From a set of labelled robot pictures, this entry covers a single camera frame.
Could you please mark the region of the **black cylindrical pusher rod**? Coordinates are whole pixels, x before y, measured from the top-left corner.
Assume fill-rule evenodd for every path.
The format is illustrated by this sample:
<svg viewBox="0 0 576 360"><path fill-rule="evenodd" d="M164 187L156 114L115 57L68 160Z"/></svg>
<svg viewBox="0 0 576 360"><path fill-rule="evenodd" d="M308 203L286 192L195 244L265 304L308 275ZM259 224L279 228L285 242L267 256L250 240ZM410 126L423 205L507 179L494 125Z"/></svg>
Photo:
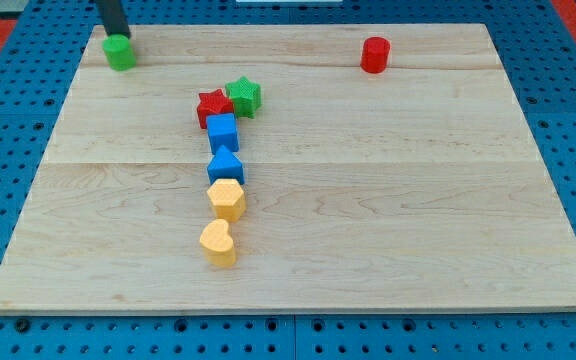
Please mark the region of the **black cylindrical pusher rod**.
<svg viewBox="0 0 576 360"><path fill-rule="evenodd" d="M131 38L131 31L121 0L95 0L102 25L108 36Z"/></svg>

